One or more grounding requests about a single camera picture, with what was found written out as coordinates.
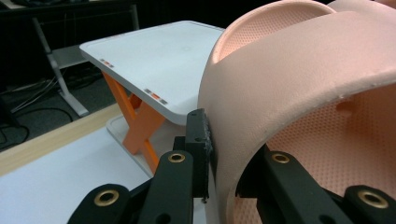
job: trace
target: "orange support frame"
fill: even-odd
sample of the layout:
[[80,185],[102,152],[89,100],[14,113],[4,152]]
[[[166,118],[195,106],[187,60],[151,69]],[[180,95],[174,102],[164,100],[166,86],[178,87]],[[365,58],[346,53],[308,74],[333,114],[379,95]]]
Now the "orange support frame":
[[136,95],[131,94],[128,97],[125,89],[118,81],[103,71],[102,74],[129,126],[128,133],[122,142],[123,145],[132,154],[136,154],[140,150],[151,172],[155,173],[159,159],[149,138],[160,128],[165,121],[165,117],[142,102]]

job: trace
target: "perforated pink surface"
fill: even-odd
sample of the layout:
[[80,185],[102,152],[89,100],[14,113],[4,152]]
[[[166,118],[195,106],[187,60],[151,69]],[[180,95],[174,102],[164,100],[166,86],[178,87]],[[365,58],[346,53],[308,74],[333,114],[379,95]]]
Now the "perforated pink surface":
[[218,60],[263,36],[301,21],[327,15],[334,11],[314,1],[280,1],[259,7],[235,21],[223,34]]
[[217,151],[221,223],[261,223],[255,200],[234,193],[265,143],[339,195],[368,185],[396,197],[396,29],[372,15],[281,1],[249,12],[220,37],[198,106]]

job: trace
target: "black metal bracket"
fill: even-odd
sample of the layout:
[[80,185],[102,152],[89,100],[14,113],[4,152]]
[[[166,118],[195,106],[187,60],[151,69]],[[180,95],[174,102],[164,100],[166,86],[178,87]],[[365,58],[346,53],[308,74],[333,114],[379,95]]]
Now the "black metal bracket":
[[[131,191],[111,184],[94,189],[68,223],[192,223],[192,199],[209,196],[212,151],[205,111],[192,111],[186,136],[175,138],[153,178]],[[396,202],[385,192],[352,186],[340,197],[323,189],[290,154],[267,145],[250,161],[235,196],[257,198],[263,223],[396,223]]]
[[323,189],[293,156],[267,146],[250,161],[236,194],[257,198],[263,223],[396,223],[396,202],[385,192],[353,186],[342,198]]
[[154,177],[131,191],[113,184],[92,190],[68,223],[192,223],[192,199],[208,197],[211,151],[205,112],[192,111],[186,137],[176,137],[173,150],[161,156]]

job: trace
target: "small sticker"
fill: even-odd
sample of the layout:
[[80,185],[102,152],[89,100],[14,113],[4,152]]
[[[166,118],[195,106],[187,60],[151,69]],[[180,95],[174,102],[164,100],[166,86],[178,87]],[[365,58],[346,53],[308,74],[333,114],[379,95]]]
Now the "small sticker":
[[159,95],[155,94],[151,90],[144,89],[144,92],[147,93],[148,95],[150,95],[152,98],[154,98],[154,100],[159,101],[161,104],[163,104],[163,105],[167,105],[168,104],[168,102],[166,102],[163,98],[161,98]]

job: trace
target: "white tabletop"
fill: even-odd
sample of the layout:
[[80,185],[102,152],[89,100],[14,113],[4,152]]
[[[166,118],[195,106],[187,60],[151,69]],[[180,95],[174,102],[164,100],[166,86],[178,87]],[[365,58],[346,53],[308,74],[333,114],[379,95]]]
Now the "white tabletop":
[[[163,140],[156,136],[154,144]],[[149,178],[103,127],[1,176],[0,223],[67,223],[91,190],[109,183],[134,189]],[[199,200],[193,223],[206,223]]]
[[82,55],[175,124],[196,109],[208,56],[222,29],[179,21],[80,46]]

